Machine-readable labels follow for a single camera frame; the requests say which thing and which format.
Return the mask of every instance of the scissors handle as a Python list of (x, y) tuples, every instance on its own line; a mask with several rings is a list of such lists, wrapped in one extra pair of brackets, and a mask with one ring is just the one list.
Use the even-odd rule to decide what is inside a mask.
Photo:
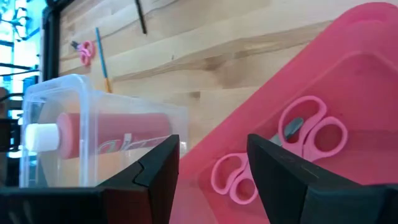
[[(336, 125), (341, 129), (341, 140), (340, 143), (332, 150), (324, 152), (317, 148), (315, 145), (315, 136), (323, 127), (327, 125)], [(303, 158), (313, 162), (317, 159), (334, 156), (339, 153), (348, 140), (348, 130), (346, 126), (337, 118), (329, 116), (323, 120), (321, 120), (318, 124), (316, 124), (310, 133), (308, 134), (307, 140), (303, 146)]]
[[(243, 181), (243, 180), (250, 180), (254, 186), (254, 192), (253, 194), (246, 200), (240, 199), (238, 197), (238, 185)], [(240, 174), (239, 176), (237, 176), (235, 178), (235, 180), (232, 183), (231, 186), (231, 190), (229, 191), (229, 196), (231, 197), (231, 199), (240, 204), (240, 205), (247, 205), (249, 203), (251, 203), (252, 201), (254, 201), (254, 199), (256, 199), (257, 195), (259, 194), (257, 187), (256, 187), (256, 183), (254, 183), (253, 180), (253, 176), (251, 174), (250, 171), (250, 166), (249, 164), (246, 165), (246, 167), (244, 168), (242, 174)]]
[[(225, 160), (227, 160), (231, 157), (238, 157), (241, 161), (241, 166), (239, 168), (235, 169), (234, 171), (232, 171), (232, 173), (230, 173), (230, 175), (226, 179), (225, 187), (220, 187), (217, 184), (218, 177), (220, 176), (219, 167)], [(243, 170), (246, 168), (246, 165), (248, 164), (248, 162), (249, 162), (249, 159), (248, 159), (248, 155), (246, 153), (231, 153), (231, 154), (227, 154), (227, 155), (223, 156), (221, 159), (219, 159), (216, 162), (216, 164), (213, 166), (213, 170), (211, 170), (211, 186), (213, 187), (214, 191), (221, 195), (227, 194), (228, 191), (230, 190), (235, 178), (237, 178), (237, 176), (243, 172)]]
[[(284, 136), (284, 127), (286, 116), (295, 108), (297, 105), (307, 102), (307, 101), (314, 101), (319, 105), (318, 112), (311, 116), (309, 119), (306, 119), (303, 123), (303, 126), (298, 131), (298, 141), (295, 143), (289, 143), (286, 141)], [(302, 157), (303, 156), (303, 144), (305, 141), (305, 137), (311, 131), (311, 129), (326, 115), (327, 107), (326, 104), (316, 96), (303, 96), (288, 105), (285, 110), (283, 110), (282, 115), (280, 116), (279, 123), (278, 123), (278, 135), (280, 141), (282, 143), (282, 147), (293, 152), (294, 154)]]
[(95, 53), (95, 47), (91, 41), (87, 40), (79, 45), (78, 51), (86, 54), (88, 57), (93, 57)]
[(80, 52), (80, 62), (83, 65), (90, 65), (91, 58), (94, 57), (95, 48), (91, 41), (84, 41), (78, 46), (78, 51)]

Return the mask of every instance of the pink scissors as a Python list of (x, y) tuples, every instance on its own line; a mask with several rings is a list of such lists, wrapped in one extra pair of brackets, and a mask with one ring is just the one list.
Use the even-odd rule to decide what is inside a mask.
[(91, 41), (84, 41), (82, 44), (72, 41), (71, 45), (80, 53), (81, 63), (85, 66), (89, 66), (95, 53), (94, 44)]
[[(298, 132), (298, 141), (295, 143), (289, 143), (284, 138), (284, 134), (282, 132), (285, 118), (294, 107), (306, 101), (315, 101), (319, 105), (319, 110), (315, 115), (304, 121), (303, 126)], [(278, 135), (282, 142), (282, 147), (310, 162), (320, 158), (334, 156), (339, 153), (347, 143), (348, 130), (346, 126), (335, 117), (329, 116), (327, 118), (323, 118), (326, 115), (326, 111), (326, 104), (316, 96), (303, 96), (288, 105), (288, 107), (286, 107), (282, 112), (282, 116), (280, 117), (278, 124)], [(341, 140), (334, 149), (324, 152), (319, 150), (315, 145), (315, 136), (321, 128), (331, 124), (341, 129)]]
[[(303, 125), (303, 119), (302, 118), (295, 118), (293, 119), (292, 122), (290, 122), (286, 128), (285, 128), (285, 136), (286, 138), (289, 138), (291, 135), (293, 135), (299, 128)], [(276, 133), (274, 137), (270, 139), (271, 142), (281, 145), (281, 142), (279, 141), (279, 136)], [(237, 157), (241, 161), (241, 166), (228, 176), (226, 180), (226, 185), (224, 187), (220, 187), (217, 184), (217, 180), (219, 177), (219, 168), (222, 162), (225, 160), (231, 158), (231, 157)], [(243, 200), (238, 197), (238, 185), (241, 183), (243, 180), (250, 180), (253, 185), (254, 185), (254, 192), (253, 194), (246, 200)], [(250, 171), (250, 166), (249, 166), (249, 159), (248, 155), (246, 153), (231, 153), (223, 156), (221, 159), (219, 159), (216, 164), (213, 166), (213, 170), (211, 171), (211, 186), (213, 189), (221, 194), (225, 195), (229, 193), (229, 197), (231, 199), (240, 204), (240, 205), (247, 205), (251, 203), (254, 199), (256, 199), (258, 195), (258, 191), (256, 188), (256, 185), (254, 183), (253, 177), (251, 175)]]

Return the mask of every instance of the pink bin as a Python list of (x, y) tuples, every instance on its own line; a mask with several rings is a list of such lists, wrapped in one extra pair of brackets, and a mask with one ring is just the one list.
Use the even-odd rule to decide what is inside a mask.
[(171, 223), (268, 223), (259, 197), (238, 205), (210, 185), (211, 168), (246, 138), (277, 132), (282, 110), (315, 95), (345, 123), (348, 143), (315, 161), (360, 184), (398, 182), (398, 8), (369, 3), (344, 13), (180, 161)]

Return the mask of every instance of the wooden plank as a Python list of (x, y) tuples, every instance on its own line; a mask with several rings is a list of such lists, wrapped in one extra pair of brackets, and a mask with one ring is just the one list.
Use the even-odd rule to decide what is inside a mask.
[[(99, 27), (116, 94), (187, 106), (195, 145), (333, 19), (369, 0), (75, 0), (62, 15), (60, 73), (104, 90), (99, 57), (83, 67), (70, 41)], [(398, 0), (388, 0), (397, 4)]]

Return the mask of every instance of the white bottle cap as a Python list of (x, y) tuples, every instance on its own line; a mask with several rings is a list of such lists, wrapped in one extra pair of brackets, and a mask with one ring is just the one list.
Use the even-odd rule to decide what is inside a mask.
[(28, 124), (25, 129), (25, 147), (32, 152), (56, 150), (60, 144), (57, 124)]

